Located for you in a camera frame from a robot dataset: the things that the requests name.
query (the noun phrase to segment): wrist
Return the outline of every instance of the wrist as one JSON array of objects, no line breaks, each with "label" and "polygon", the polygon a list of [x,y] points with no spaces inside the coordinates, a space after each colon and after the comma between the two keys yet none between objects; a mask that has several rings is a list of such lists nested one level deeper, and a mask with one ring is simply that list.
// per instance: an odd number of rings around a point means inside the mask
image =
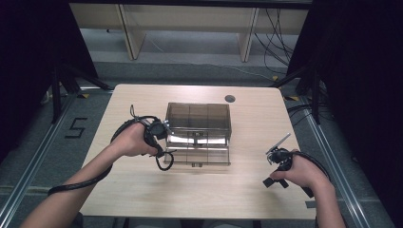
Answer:
[{"label": "wrist", "polygon": [[108,145],[103,152],[107,154],[108,160],[112,163],[114,163],[116,160],[124,155],[122,149],[120,149],[118,145],[113,143]]},{"label": "wrist", "polygon": [[316,181],[312,186],[310,186],[315,197],[322,196],[324,194],[336,193],[335,187],[329,182],[329,180],[319,180]]}]

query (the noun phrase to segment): printed number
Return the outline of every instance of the printed number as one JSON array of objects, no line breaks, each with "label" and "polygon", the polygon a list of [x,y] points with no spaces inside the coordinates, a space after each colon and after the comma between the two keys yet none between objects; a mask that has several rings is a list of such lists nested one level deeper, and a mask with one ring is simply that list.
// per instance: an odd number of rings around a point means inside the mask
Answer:
[{"label": "printed number", "polygon": [[86,129],[85,127],[75,127],[77,121],[86,121],[87,118],[74,118],[73,123],[70,126],[69,130],[80,131],[78,136],[65,136],[65,139],[80,139],[81,135],[83,135],[83,131]]}]

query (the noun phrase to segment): forearm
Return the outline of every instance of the forearm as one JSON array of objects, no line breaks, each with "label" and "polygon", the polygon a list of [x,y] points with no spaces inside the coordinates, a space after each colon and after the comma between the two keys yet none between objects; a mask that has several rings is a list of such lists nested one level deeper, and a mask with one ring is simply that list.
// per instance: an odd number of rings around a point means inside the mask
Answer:
[{"label": "forearm", "polygon": [[[108,146],[64,184],[93,179],[120,157],[117,151]],[[94,187],[95,184],[49,196],[35,208],[21,227],[68,227]]]},{"label": "forearm", "polygon": [[340,214],[335,188],[330,183],[321,184],[313,189],[317,203],[317,223],[319,227],[345,227]]}]

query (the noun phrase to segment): table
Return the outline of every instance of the table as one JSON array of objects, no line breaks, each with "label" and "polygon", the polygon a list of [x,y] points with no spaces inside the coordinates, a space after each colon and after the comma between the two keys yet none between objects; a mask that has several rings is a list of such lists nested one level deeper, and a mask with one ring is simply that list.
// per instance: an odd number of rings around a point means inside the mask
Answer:
[{"label": "table", "polygon": [[[240,60],[247,62],[254,33],[275,33],[265,9],[251,7],[218,7],[207,2],[195,1],[193,6],[175,5],[171,1],[127,2],[106,4],[70,3],[71,10],[82,29],[120,29],[125,38],[126,49],[130,60],[137,59],[142,49],[146,33],[151,30],[227,32],[236,34]],[[274,23],[281,21],[282,34],[300,34],[310,5],[298,5],[295,9],[289,3],[281,11],[279,19],[275,19],[276,9],[269,9]]]},{"label": "table", "polygon": [[161,171],[154,158],[121,158],[93,190],[82,208],[86,216],[170,219],[314,219],[305,193],[290,183],[266,188],[262,181],[277,166],[265,152],[283,138],[282,146],[298,148],[288,114],[276,88],[118,85],[106,108],[84,164],[108,145],[114,131],[136,115],[165,117],[168,102],[230,103],[232,136],[229,166],[202,168],[174,164]]},{"label": "table", "polygon": [[273,8],[273,9],[309,9],[313,0],[68,0],[69,3],[125,4],[156,6],[192,6],[192,7],[231,7],[231,8]]}]

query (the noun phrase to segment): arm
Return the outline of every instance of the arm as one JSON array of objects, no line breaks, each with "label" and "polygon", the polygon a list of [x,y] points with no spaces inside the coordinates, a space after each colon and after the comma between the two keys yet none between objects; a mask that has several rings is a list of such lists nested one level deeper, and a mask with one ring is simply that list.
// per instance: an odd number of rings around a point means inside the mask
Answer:
[{"label": "arm", "polygon": [[[142,124],[131,125],[64,184],[95,178],[121,156],[155,155],[157,149],[144,142],[143,133]],[[95,184],[49,196],[29,214],[21,227],[68,227],[94,187]]]},{"label": "arm", "polygon": [[317,222],[319,227],[345,227],[338,209],[336,191],[327,177],[316,165],[300,157],[293,157],[293,165],[288,171],[276,171],[270,175],[273,180],[287,179],[301,187],[312,189],[317,202]]}]

